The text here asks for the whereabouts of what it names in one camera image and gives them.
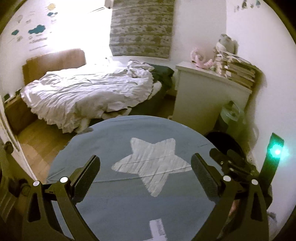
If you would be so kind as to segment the black trash bin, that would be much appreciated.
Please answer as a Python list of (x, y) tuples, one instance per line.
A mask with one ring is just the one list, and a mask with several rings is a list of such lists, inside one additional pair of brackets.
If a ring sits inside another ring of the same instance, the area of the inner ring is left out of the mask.
[(210, 131), (204, 135), (215, 148), (235, 162), (245, 162), (246, 156), (236, 140), (225, 132)]

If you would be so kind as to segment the green air purifier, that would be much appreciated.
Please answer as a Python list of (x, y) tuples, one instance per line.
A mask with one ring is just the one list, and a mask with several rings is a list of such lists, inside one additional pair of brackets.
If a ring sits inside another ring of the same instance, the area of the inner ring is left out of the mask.
[(243, 109), (232, 100), (222, 106), (218, 121), (221, 131), (235, 140), (238, 140), (246, 124)]

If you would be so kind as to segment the white cabinet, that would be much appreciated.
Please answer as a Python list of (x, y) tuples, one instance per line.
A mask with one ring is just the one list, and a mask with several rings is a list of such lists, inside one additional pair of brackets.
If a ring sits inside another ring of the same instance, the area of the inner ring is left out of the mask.
[(201, 134), (214, 128), (222, 107), (233, 101), (245, 109), (252, 91), (210, 70), (183, 61), (176, 65), (177, 95), (172, 120)]

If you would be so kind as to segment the stack of books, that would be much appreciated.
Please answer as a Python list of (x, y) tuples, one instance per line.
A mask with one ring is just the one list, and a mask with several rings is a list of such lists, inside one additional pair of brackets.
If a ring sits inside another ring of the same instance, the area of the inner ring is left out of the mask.
[(230, 81), (236, 82), (250, 90), (260, 70), (249, 61), (230, 52), (220, 52), (215, 56), (215, 72)]

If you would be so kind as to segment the pink plush toy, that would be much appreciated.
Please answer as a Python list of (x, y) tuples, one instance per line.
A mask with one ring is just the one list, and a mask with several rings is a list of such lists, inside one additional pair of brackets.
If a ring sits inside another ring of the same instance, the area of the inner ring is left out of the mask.
[(190, 54), (191, 62), (195, 64), (196, 67), (202, 69), (210, 69), (214, 62), (212, 59), (207, 60), (206, 53), (201, 48), (194, 48)]

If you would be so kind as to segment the wooden bedside table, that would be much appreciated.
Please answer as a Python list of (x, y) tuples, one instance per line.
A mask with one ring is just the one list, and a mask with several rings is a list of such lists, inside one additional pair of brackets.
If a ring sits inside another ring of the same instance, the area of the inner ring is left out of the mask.
[(4, 111), (12, 132), (18, 135), (23, 129), (33, 123), (38, 117), (22, 100), (20, 95), (5, 103)]

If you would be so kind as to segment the grey plush toy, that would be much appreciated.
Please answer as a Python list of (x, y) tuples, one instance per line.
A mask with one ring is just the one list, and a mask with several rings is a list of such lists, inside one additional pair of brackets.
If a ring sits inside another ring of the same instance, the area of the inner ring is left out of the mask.
[(232, 54), (237, 53), (237, 42), (226, 34), (221, 34), (215, 46), (218, 53), (229, 52)]

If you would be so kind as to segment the white rumpled duvet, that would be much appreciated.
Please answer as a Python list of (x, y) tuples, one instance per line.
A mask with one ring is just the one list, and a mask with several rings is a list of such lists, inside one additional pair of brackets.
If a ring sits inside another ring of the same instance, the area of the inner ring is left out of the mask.
[(154, 67), (136, 60), (48, 71), (20, 95), (39, 119), (71, 133), (104, 113), (130, 109), (152, 94)]

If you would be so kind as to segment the brown wooden headboard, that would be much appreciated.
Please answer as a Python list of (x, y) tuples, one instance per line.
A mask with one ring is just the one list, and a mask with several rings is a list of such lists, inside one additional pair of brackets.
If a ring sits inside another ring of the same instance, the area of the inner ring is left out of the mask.
[(25, 85), (43, 77), (48, 71), (79, 68), (86, 64), (85, 53), (81, 49), (70, 49), (48, 53), (26, 60), (22, 66)]

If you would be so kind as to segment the patterned roman blind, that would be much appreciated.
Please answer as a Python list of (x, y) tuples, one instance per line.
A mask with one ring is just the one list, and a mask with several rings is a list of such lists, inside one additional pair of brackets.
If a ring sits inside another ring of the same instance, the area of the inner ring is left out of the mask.
[(109, 47), (113, 56), (168, 59), (175, 1), (114, 1)]

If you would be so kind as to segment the cloud and sun wall stickers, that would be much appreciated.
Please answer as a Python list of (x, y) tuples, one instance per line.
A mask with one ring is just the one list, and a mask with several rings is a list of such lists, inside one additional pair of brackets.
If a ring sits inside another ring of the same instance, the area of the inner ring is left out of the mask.
[(13, 17), (9, 44), (30, 52), (47, 47), (58, 10), (57, 1), (25, 1)]

